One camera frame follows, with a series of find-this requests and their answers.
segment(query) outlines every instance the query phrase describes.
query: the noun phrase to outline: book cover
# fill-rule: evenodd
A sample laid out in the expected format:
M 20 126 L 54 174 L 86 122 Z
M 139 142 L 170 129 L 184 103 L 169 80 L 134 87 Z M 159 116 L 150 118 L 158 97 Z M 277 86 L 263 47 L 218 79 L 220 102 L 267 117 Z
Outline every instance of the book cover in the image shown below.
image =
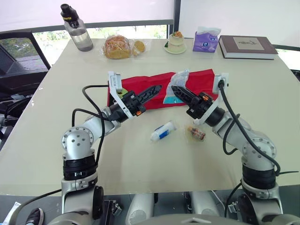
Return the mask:
M 278 54 L 266 37 L 221 35 L 227 53 Z

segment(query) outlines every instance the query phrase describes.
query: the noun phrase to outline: purple tissue box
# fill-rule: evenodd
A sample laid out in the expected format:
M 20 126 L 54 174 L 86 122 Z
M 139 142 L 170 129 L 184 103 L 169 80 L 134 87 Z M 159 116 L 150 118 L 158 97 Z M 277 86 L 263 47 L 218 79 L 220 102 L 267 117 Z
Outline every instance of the purple tissue box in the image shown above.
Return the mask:
M 210 33 L 195 33 L 194 52 L 214 53 L 218 45 L 218 37 Z

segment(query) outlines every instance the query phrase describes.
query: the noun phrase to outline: tissue box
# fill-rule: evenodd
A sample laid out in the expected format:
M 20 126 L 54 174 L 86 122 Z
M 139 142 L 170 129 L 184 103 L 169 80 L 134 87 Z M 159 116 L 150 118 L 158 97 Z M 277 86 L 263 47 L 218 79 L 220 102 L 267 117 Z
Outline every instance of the tissue box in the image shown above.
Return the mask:
M 214 53 L 218 45 L 219 28 L 198 27 L 195 33 L 194 52 Z

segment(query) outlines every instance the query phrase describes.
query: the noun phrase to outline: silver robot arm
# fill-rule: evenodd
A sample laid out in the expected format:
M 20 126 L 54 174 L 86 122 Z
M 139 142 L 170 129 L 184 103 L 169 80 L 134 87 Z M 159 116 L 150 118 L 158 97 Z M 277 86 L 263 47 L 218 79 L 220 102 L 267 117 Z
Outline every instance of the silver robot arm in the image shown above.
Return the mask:
M 215 78 L 216 80 L 214 88 L 218 87 L 221 80 L 222 86 L 227 86 L 228 77 L 221 76 Z M 196 124 L 207 123 L 216 135 L 223 140 L 225 138 L 227 143 L 242 153 L 241 184 L 245 194 L 238 198 L 238 207 L 243 221 L 262 225 L 272 221 L 277 215 L 283 214 L 279 186 L 276 183 L 278 173 L 275 174 L 274 171 L 274 160 L 266 158 L 266 156 L 271 159 L 275 158 L 277 150 L 274 143 L 265 134 L 252 130 L 242 118 L 238 118 L 249 139 L 254 146 L 257 146 L 255 149 L 245 138 L 238 125 L 232 123 L 232 114 L 218 107 L 221 91 L 214 102 L 203 92 L 197 96 L 190 90 L 179 86 L 172 86 L 172 90 L 175 96 L 189 106 L 187 114 L 195 119 Z
M 100 218 L 104 209 L 103 188 L 96 186 L 98 166 L 95 160 L 93 143 L 120 127 L 127 119 L 139 116 L 146 108 L 144 103 L 157 95 L 161 86 L 152 86 L 136 95 L 130 91 L 119 97 L 122 91 L 120 74 L 108 72 L 110 94 L 115 104 L 105 107 L 101 119 L 96 116 L 88 118 L 82 125 L 68 129 L 61 140 L 64 148 L 62 189 L 62 214 L 49 225 L 91 225 Z

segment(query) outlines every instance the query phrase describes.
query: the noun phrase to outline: small bottle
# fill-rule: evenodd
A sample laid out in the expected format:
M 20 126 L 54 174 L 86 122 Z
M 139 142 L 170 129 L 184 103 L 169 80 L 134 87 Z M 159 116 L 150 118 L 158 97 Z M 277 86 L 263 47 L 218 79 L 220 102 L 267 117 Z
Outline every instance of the small bottle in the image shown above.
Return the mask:
M 171 131 L 176 130 L 176 127 L 174 126 L 172 120 L 167 122 L 166 124 L 158 127 L 155 129 L 155 131 L 151 134 L 151 140 L 157 141 L 159 139 L 162 139 L 166 137 Z
M 192 127 L 192 126 L 189 126 L 187 128 L 187 130 L 191 133 L 191 135 L 199 140 L 199 141 L 204 141 L 204 138 L 205 138 L 205 133 L 203 131 L 201 131 L 199 128 L 196 128 L 196 127 Z
M 83 21 L 79 18 L 76 10 L 68 4 L 60 6 L 62 12 L 60 13 L 65 21 L 65 28 L 69 32 L 76 47 L 83 52 L 87 52 L 93 48 L 92 40 L 86 31 Z

